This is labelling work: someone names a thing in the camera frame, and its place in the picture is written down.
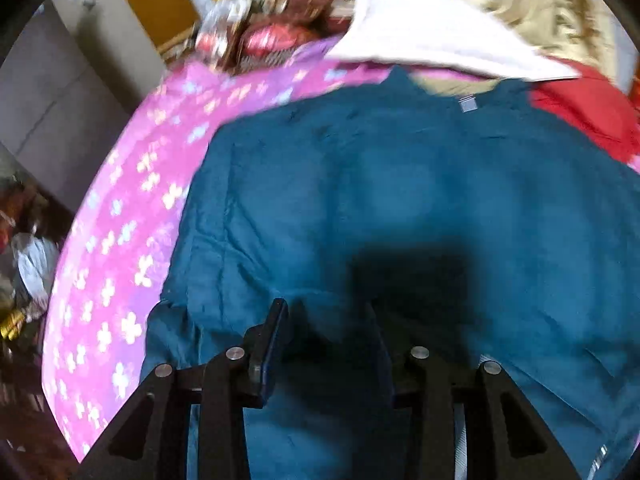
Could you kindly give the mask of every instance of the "purple fabric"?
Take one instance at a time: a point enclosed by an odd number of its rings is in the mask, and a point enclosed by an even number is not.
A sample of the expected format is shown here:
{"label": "purple fabric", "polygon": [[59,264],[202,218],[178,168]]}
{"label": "purple fabric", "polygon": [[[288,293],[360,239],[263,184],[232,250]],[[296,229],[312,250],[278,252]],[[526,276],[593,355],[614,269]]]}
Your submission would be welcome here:
{"label": "purple fabric", "polygon": [[104,161],[60,257],[42,365],[47,401],[79,459],[138,384],[145,321],[191,178],[220,124],[388,75],[388,66],[319,59],[317,47],[292,66],[236,78],[187,63],[145,99]]}

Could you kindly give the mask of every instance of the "plastic bag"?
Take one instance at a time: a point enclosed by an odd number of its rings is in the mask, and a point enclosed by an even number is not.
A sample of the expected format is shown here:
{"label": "plastic bag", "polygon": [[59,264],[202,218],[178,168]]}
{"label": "plastic bag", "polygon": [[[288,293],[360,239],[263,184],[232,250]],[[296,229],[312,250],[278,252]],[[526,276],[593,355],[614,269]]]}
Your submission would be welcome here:
{"label": "plastic bag", "polygon": [[18,301],[17,306],[23,310],[27,322],[31,322],[47,311],[60,251],[50,240],[26,233],[15,235],[11,247],[17,276],[28,294],[26,304],[22,306]]}
{"label": "plastic bag", "polygon": [[242,25],[249,16],[252,0],[218,0],[202,22],[196,38],[196,52],[214,67],[226,68],[239,41]]}

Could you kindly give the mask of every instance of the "flower pattern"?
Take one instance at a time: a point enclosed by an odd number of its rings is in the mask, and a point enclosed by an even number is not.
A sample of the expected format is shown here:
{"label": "flower pattern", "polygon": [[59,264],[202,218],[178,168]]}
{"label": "flower pattern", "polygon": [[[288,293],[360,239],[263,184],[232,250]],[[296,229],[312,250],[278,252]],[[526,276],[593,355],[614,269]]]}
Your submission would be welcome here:
{"label": "flower pattern", "polygon": [[159,301],[184,199],[216,129],[387,75],[380,66],[342,70],[334,60],[305,59],[232,78],[190,62],[147,96],[76,215],[49,305],[42,383],[79,460],[138,384],[144,322]]}

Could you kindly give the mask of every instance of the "pink floral bedsheet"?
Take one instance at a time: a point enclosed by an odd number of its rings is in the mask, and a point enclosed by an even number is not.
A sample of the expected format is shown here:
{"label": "pink floral bedsheet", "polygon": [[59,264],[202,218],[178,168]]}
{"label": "pink floral bedsheet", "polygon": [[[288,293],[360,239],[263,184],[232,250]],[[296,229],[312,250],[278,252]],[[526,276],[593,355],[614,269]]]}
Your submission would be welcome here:
{"label": "pink floral bedsheet", "polygon": [[190,62],[145,99],[73,222],[49,303],[42,384],[79,460],[138,385],[145,321],[159,300],[191,178],[216,129],[341,85],[380,82],[388,71],[311,56],[229,78]]}

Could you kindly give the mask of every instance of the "red fabric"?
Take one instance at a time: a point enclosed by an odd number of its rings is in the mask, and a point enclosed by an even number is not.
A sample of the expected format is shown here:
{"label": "red fabric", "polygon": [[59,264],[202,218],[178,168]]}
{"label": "red fabric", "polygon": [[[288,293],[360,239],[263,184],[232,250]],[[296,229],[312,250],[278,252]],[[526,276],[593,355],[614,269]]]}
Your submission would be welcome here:
{"label": "red fabric", "polygon": [[561,61],[579,70],[582,77],[536,84],[530,93],[531,104],[564,119],[610,156],[628,163],[640,152],[638,116],[631,102],[596,69]]}

